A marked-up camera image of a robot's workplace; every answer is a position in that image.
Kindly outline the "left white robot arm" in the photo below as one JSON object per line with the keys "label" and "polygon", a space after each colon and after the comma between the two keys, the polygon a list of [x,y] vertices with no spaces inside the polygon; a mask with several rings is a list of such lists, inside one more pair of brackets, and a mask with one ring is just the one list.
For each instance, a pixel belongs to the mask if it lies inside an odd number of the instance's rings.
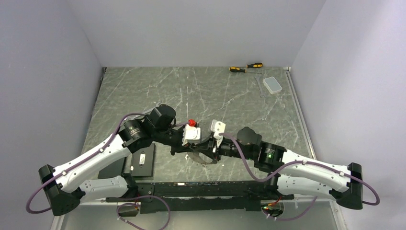
{"label": "left white robot arm", "polygon": [[165,104],[153,108],[148,114],[130,113],[121,119],[107,139],[91,150],[62,165],[40,168],[49,210],[54,216],[62,216],[83,202],[100,198],[134,200],[139,191],[132,175],[122,173],[96,180],[91,180],[90,176],[153,142],[170,146],[173,153],[186,152],[201,142],[198,123],[189,120],[176,124],[175,120],[176,111]]}

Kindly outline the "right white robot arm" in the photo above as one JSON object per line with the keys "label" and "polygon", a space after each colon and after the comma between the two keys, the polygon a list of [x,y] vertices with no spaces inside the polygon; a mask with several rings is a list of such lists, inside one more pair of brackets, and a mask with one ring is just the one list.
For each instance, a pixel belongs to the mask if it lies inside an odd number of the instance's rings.
{"label": "right white robot arm", "polygon": [[270,199],[279,195],[307,195],[330,199],[338,205],[361,210],[363,201],[362,166],[358,163],[333,165],[317,161],[265,142],[262,135],[244,127],[237,133],[237,139],[222,138],[220,144],[214,135],[206,137],[200,145],[200,153],[213,160],[221,156],[244,157],[254,162],[262,172],[276,174],[264,185],[264,194]]}

